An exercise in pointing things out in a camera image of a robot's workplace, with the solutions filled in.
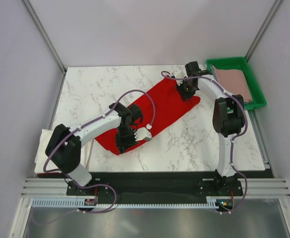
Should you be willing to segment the red t shirt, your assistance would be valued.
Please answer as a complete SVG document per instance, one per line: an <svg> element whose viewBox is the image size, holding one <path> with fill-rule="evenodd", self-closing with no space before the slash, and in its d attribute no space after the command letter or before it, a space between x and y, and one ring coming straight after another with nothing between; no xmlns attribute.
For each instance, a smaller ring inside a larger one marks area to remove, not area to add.
<svg viewBox="0 0 290 238"><path fill-rule="evenodd" d="M200 97L193 96L188 101L183 101L180 94L176 90L176 85L177 83L175 80L163 79L147 91L153 99L156 112L155 119L150 130L153 137L157 136L164 129L179 120L201 100ZM145 127L151 122L153 116L153 107L150 99L146 95L142 95L130 103L130 105L132 104L139 106L143 114L143 121L140 122L140 119L138 119L136 120L136 123L138 123L139 128ZM104 149L118 156L120 155L120 152L116 147L116 133L117 129L112 129L98 136L96 141Z"/></svg>

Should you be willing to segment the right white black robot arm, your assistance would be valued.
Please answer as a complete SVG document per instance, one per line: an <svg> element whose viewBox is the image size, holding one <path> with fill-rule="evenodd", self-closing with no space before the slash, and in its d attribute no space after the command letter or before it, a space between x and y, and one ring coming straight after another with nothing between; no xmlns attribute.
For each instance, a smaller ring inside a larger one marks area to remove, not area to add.
<svg viewBox="0 0 290 238"><path fill-rule="evenodd" d="M215 103L212 123L219 138L219 159L215 178L207 183L207 191L221 196L242 196L238 170L234 166L234 145L236 138L248 129L243 97L224 89L215 74L201 70L196 61L187 63L185 70L187 77L176 85L181 99L188 101L201 90Z"/></svg>

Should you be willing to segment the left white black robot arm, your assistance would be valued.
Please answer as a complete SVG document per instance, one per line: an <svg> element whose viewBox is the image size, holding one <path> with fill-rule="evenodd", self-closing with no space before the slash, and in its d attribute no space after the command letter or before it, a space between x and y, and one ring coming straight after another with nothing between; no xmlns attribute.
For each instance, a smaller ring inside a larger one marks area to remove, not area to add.
<svg viewBox="0 0 290 238"><path fill-rule="evenodd" d="M78 184L78 190L84 195L90 195L95 190L92 175L80 163L84 145L112 129L117 129L115 145L120 154L138 144L131 126L135 121L143 119L140 107L136 104L125 107L118 103L111 104L109 108L109 112L83 124L72 127L58 125L45 150L48 158L63 174Z"/></svg>

